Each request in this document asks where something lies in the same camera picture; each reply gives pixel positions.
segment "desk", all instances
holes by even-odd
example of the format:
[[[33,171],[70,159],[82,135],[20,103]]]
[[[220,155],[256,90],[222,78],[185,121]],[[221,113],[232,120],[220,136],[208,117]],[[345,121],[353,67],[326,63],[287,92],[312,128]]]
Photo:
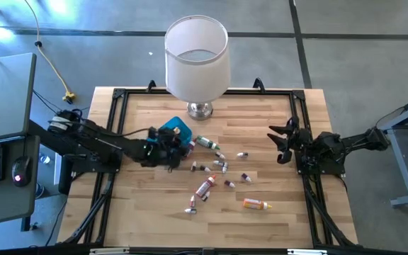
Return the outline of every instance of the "desk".
[[[106,126],[112,87],[96,87],[89,118]],[[322,90],[305,90],[314,137],[331,131]],[[130,95],[124,132],[149,126],[160,127],[174,116],[193,131],[219,144],[229,162],[223,176],[212,165],[214,153],[196,146],[191,158],[168,174],[164,167],[142,168],[124,158],[116,176],[108,216],[107,247],[311,247],[310,227],[302,179],[296,174],[295,161],[276,163],[276,146],[266,133],[269,125],[285,125],[291,116],[285,96],[224,95],[212,102],[213,117],[202,122],[191,120],[186,103],[171,95]],[[116,108],[116,116],[121,106]],[[136,134],[133,137],[145,137]],[[248,152],[238,159],[238,152]],[[198,214],[183,212],[195,189],[207,178],[202,171],[190,172],[193,161],[217,174],[217,186],[206,203],[198,200]],[[242,173],[253,183],[243,183]],[[69,237],[86,216],[94,189],[95,174],[84,174],[73,182],[62,219],[58,241]],[[222,185],[225,179],[236,184],[233,190]],[[327,210],[339,228],[357,242],[349,201],[344,186],[334,176],[323,176]],[[244,198],[262,199],[273,206],[268,211],[242,207]],[[322,223],[317,217],[320,236]],[[93,240],[100,225],[96,217]]]

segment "gray desk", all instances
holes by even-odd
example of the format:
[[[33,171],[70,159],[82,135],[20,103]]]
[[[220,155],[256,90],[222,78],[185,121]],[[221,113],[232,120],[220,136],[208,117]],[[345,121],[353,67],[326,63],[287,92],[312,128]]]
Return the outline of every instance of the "gray desk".
[[[0,139],[28,131],[36,56],[0,57]]]
[[[0,222],[33,214],[39,145],[38,136],[22,137],[2,143],[4,153],[2,166],[5,178],[0,181]],[[31,182],[27,186],[16,187],[12,183],[11,166],[23,155],[31,157]]]

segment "computer mouse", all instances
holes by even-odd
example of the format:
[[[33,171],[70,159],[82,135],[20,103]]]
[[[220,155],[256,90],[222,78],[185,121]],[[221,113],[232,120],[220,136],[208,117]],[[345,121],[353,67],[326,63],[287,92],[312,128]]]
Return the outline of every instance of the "computer mouse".
[[[17,187],[24,187],[31,181],[31,158],[22,156],[15,160],[12,165],[12,181]]]

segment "small bottle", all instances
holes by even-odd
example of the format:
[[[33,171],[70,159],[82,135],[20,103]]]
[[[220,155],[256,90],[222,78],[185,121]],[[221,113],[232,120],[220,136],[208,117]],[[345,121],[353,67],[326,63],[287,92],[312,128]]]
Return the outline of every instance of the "small bottle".
[[[191,196],[191,199],[190,199],[190,207],[191,207],[191,208],[194,208],[195,206],[196,206],[195,195],[192,195],[192,196]]]
[[[249,198],[244,199],[244,207],[257,210],[267,210],[272,208],[272,206],[266,202]]]
[[[215,156],[221,158],[221,159],[226,159],[226,157],[221,153],[221,152],[216,152]]]
[[[201,198],[202,201],[207,201],[207,199],[210,197],[210,191],[206,192],[205,195]]]
[[[205,195],[205,193],[209,190],[209,188],[213,186],[213,184],[215,182],[215,178],[216,178],[216,176],[214,175],[214,176],[209,177],[207,180],[205,180],[203,182],[203,184],[201,184],[201,186],[195,192],[195,194],[199,198],[202,198]]]
[[[200,135],[198,136],[196,142],[198,144],[204,146],[204,147],[207,147],[207,148],[220,149],[216,143],[214,143],[214,142],[210,141],[209,139],[207,139],[205,137],[202,137]]]
[[[247,157],[247,156],[248,156],[248,152],[240,152],[240,153],[237,153],[237,156],[238,156],[238,157]]]
[[[215,160],[215,161],[213,162],[213,164],[216,164],[216,165],[218,165],[218,166],[224,166],[224,165],[225,165],[225,163],[224,163],[223,161],[218,161],[218,160]]]
[[[200,169],[201,171],[206,171],[206,172],[208,172],[208,173],[211,172],[210,168],[208,168],[208,167],[206,167],[206,166],[199,166],[199,169]]]
[[[196,214],[197,212],[195,208],[185,209],[185,213]]]
[[[46,154],[43,154],[42,152],[39,153],[39,162],[43,163],[43,164],[48,164],[50,163],[51,159],[49,156],[47,156]]]
[[[249,176],[247,176],[246,173],[243,173],[243,174],[242,174],[242,178],[243,178],[245,181],[251,182],[251,178],[249,178]]]
[[[235,184],[233,184],[231,181],[228,181],[228,180],[225,181],[225,185],[231,188],[235,188]]]
[[[193,150],[195,150],[195,145],[196,145],[196,139],[194,139],[193,141],[190,141],[188,143],[188,151],[187,151],[187,157],[190,156],[190,154],[193,152]]]
[[[224,174],[226,174],[227,167],[228,167],[228,163],[225,162],[225,163],[223,164],[223,167],[221,168],[221,172],[223,172]]]
[[[196,161],[191,164],[190,171],[196,171]]]

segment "orange bottle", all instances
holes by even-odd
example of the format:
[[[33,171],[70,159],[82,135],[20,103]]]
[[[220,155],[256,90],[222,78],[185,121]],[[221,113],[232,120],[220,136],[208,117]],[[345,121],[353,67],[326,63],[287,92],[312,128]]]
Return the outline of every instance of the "orange bottle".
[[[267,210],[272,208],[272,206],[266,202],[249,198],[244,199],[244,207],[257,210]]]

